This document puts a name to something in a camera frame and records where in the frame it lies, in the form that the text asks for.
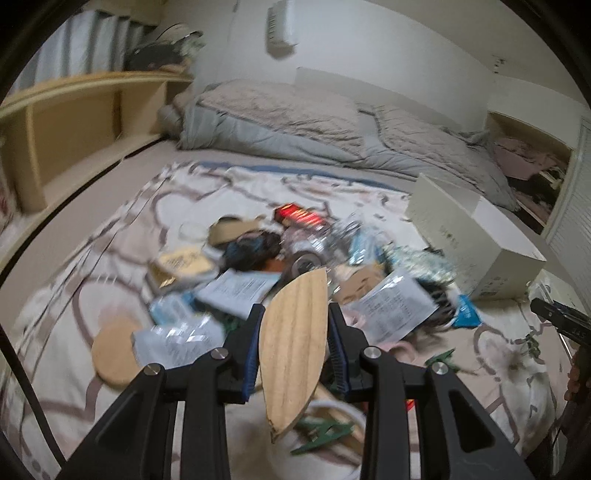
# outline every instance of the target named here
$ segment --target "wooden shelf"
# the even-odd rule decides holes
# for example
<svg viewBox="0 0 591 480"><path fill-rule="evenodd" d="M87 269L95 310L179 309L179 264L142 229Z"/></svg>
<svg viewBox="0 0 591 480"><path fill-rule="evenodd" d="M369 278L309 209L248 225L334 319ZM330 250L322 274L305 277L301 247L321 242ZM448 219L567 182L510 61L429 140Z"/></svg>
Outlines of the wooden shelf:
<svg viewBox="0 0 591 480"><path fill-rule="evenodd" d="M6 267L12 256L35 229L72 193L111 165L158 140L159 137L159 135L134 135L129 138L121 138L112 145L80 160L73 167L47 183L43 187L47 207L40 212L20 216L13 225L0 234L0 271Z"/></svg>
<svg viewBox="0 0 591 480"><path fill-rule="evenodd" d="M546 226L546 222L543 221L540 217L538 217L532 210L530 210L529 208L527 208L527 206L525 205L525 203L521 202L519 199L517 199L517 203L519 203L519 206L521 208L523 208L542 227L545 227Z"/></svg>
<svg viewBox="0 0 591 480"><path fill-rule="evenodd" d="M0 235L0 271L72 193L157 140L158 109L192 79L109 72L41 83L0 105L0 153L23 216Z"/></svg>

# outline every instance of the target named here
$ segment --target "red package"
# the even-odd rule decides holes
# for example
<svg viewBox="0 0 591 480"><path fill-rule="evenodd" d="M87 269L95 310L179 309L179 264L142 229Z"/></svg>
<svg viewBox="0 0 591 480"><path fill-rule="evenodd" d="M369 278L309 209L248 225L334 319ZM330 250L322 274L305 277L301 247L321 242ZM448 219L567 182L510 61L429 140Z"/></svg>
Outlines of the red package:
<svg viewBox="0 0 591 480"><path fill-rule="evenodd" d="M277 223L289 227L291 225L321 232L329 227L328 222L318 213L309 212L295 203L287 203L275 209L274 219Z"/></svg>

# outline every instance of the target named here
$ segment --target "wooden leaf-shaped board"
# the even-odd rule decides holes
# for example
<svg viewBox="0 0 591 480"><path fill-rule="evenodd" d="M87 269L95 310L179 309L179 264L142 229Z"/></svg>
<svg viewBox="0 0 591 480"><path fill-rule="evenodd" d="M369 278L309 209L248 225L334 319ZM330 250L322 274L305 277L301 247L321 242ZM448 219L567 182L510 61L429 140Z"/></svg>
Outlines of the wooden leaf-shaped board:
<svg viewBox="0 0 591 480"><path fill-rule="evenodd" d="M302 416L320 378L326 351L326 270L313 270L277 293L262 318L259 361L271 441Z"/></svg>

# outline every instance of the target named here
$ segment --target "round cork coaster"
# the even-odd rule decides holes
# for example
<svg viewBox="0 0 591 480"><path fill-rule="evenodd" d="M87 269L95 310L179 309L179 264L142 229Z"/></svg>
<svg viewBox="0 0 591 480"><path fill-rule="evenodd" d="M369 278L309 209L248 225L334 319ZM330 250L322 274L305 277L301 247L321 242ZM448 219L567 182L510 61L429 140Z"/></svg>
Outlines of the round cork coaster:
<svg viewBox="0 0 591 480"><path fill-rule="evenodd" d="M103 381L115 388L126 387L139 373L131 334L142 326L131 319L118 319L101 328L92 344L92 364Z"/></svg>

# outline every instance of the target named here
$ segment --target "pink clothing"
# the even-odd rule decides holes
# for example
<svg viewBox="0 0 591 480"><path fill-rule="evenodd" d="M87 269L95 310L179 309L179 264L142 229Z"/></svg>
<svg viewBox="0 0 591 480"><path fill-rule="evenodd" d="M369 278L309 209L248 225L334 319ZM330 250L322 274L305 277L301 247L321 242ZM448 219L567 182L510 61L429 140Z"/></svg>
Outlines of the pink clothing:
<svg viewBox="0 0 591 480"><path fill-rule="evenodd" d="M516 138L501 138L496 142L495 160L507 177L519 180L529 180L557 164L553 154L539 152Z"/></svg>

